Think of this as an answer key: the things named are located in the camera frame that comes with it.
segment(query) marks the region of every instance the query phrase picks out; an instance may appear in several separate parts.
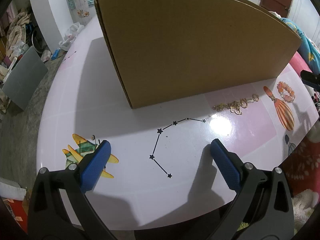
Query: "white table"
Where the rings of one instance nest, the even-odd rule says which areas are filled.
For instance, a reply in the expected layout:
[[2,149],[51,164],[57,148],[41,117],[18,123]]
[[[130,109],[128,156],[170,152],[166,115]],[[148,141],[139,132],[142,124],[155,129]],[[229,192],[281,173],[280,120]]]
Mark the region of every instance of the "white table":
[[[282,126],[263,90],[267,86],[280,98],[279,81],[295,91],[296,99],[289,104],[293,131]],[[260,100],[249,104],[242,115],[211,109],[252,94]],[[77,148],[73,133],[89,141],[92,135],[106,139],[119,163],[107,164],[113,179],[100,177],[86,194],[98,215],[113,230],[166,226],[234,198],[210,157],[208,144],[213,139],[219,138],[243,162],[272,170],[288,155],[284,136],[298,145],[318,117],[290,65],[277,79],[131,109],[94,17],[67,53],[51,86],[40,124],[37,169],[64,169],[62,149]],[[72,222],[79,223],[66,194],[62,196]]]

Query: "yellow and green airplane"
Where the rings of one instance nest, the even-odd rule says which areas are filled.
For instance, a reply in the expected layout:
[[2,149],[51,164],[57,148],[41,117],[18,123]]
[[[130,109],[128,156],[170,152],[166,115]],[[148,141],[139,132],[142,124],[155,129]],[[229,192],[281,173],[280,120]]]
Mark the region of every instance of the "yellow and green airplane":
[[[85,155],[87,155],[89,153],[93,153],[96,150],[96,148],[98,147],[98,144],[96,143],[96,141],[95,141],[95,143],[89,142],[86,139],[84,139],[83,137],[81,137],[75,133],[72,135],[72,137],[75,140],[75,142],[79,148],[74,150],[70,145],[68,145],[68,150],[66,150],[66,149],[62,150],[67,158],[66,167],[68,167],[71,163],[78,164]],[[118,163],[119,160],[117,157],[115,157],[114,155],[111,154],[108,162],[109,163]],[[111,179],[114,178],[110,173],[106,172],[106,167],[103,169],[101,176],[105,177],[105,178],[111,178]]]

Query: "pink cushion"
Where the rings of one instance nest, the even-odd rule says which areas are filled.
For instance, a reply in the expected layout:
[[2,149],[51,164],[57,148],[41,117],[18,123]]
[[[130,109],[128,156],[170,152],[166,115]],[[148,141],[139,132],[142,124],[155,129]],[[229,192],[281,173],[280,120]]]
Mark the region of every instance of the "pink cushion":
[[289,63],[293,67],[293,69],[296,71],[296,73],[299,75],[299,77],[300,77],[301,70],[312,72],[298,52],[296,52],[293,55]]

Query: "metal screw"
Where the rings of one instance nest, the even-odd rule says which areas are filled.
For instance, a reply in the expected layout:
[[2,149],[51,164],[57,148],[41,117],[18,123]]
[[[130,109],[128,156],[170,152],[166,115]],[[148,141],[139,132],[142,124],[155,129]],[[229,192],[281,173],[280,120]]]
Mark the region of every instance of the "metal screw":
[[276,167],[275,170],[276,170],[276,173],[279,173],[279,174],[282,172],[282,170],[279,167]]
[[252,163],[246,163],[244,165],[248,170],[252,170],[253,169],[253,164]]
[[77,164],[75,164],[75,163],[72,163],[68,166],[68,169],[71,171],[74,171],[76,168],[77,168]]
[[45,168],[45,167],[43,167],[43,168],[41,168],[41,169],[39,170],[39,172],[40,172],[41,174],[44,174],[46,171],[47,171],[47,168]]

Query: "concrete floor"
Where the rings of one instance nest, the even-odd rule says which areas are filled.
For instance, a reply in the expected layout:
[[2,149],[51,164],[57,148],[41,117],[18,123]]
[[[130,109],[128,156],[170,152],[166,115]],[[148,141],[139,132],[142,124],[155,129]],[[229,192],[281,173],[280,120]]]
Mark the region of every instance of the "concrete floor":
[[64,54],[61,51],[57,59],[45,63],[48,72],[26,110],[22,111],[11,102],[2,122],[0,177],[18,182],[21,187],[32,188],[36,180],[36,147],[42,110]]

